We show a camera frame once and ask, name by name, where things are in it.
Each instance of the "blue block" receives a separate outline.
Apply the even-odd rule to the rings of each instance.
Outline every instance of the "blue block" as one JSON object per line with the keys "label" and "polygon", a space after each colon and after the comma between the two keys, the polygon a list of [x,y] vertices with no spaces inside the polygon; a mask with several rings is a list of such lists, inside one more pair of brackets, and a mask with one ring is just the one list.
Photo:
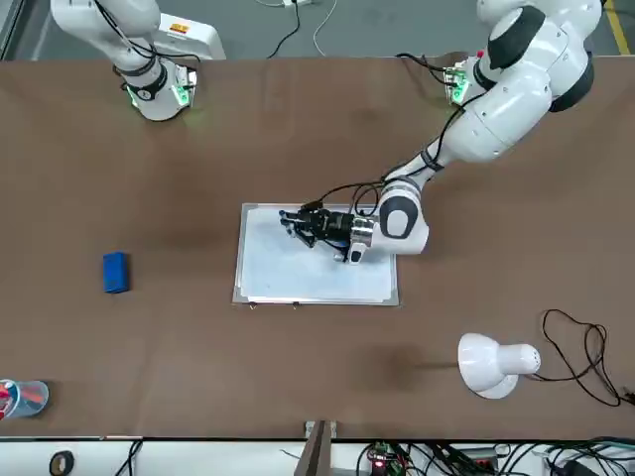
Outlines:
{"label": "blue block", "polygon": [[130,290],[128,256],[121,251],[103,255],[103,290],[117,294]]}

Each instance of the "lamp base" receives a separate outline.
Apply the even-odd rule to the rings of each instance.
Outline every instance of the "lamp base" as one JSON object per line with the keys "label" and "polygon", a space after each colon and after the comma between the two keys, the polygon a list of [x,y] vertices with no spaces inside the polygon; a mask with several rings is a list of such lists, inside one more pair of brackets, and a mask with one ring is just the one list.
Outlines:
{"label": "lamp base", "polygon": [[509,394],[512,393],[512,390],[516,388],[516,384],[518,384],[518,376],[517,375],[508,375],[505,377],[500,384],[496,387],[492,387],[491,389],[484,390],[482,392],[474,392],[479,397],[488,400],[499,400],[504,399]]}

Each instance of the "lamp shade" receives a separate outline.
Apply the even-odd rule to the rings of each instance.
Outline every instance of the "lamp shade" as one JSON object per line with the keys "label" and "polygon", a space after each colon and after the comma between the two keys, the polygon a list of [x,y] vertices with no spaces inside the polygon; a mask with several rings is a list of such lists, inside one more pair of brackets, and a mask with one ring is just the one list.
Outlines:
{"label": "lamp shade", "polygon": [[458,343],[458,369],[465,385],[485,399],[507,397],[519,375],[540,369],[540,354],[528,344],[500,345],[481,334],[465,334]]}

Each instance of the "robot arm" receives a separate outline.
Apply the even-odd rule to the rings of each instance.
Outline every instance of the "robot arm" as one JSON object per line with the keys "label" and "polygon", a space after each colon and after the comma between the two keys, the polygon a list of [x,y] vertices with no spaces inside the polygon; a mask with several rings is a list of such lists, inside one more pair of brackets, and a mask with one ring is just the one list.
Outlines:
{"label": "robot arm", "polygon": [[146,118],[164,121],[191,104],[195,76],[159,55],[151,43],[161,25],[155,0],[51,0],[51,11],[64,31],[113,62]]}
{"label": "robot arm", "polygon": [[[590,5],[601,9],[599,0]],[[589,12],[599,19],[592,9]],[[487,54],[468,59],[450,74],[456,87],[449,97],[460,98],[455,114],[462,114],[418,155],[382,179],[376,215],[332,212],[313,202],[298,213],[282,211],[282,224],[290,234],[316,238],[305,240],[309,246],[319,240],[341,244],[344,261],[352,264],[359,263],[368,249],[421,253],[429,236],[421,205],[428,180],[454,160],[484,163],[499,158],[549,111],[575,105],[590,90],[592,62],[583,38],[570,30],[531,5],[504,15],[490,35]]]}

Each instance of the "brown tabletop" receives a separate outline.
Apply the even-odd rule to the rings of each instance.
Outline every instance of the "brown tabletop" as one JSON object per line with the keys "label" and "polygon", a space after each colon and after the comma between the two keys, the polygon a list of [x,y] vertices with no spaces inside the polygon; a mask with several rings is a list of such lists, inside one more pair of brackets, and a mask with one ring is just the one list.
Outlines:
{"label": "brown tabletop", "polygon": [[[560,307],[608,327],[611,377],[635,387],[633,59],[597,59],[579,107],[426,188],[431,240],[399,259],[400,307],[231,303],[243,202],[376,179],[448,114],[398,59],[208,62],[194,110],[159,124],[106,62],[0,64],[0,376],[53,383],[41,417],[0,434],[292,437],[325,417],[344,437],[632,435],[632,408],[575,383],[490,402],[452,363],[475,331],[565,376],[539,329]],[[118,296],[114,250],[132,257]],[[580,368],[582,329],[553,333]]]}

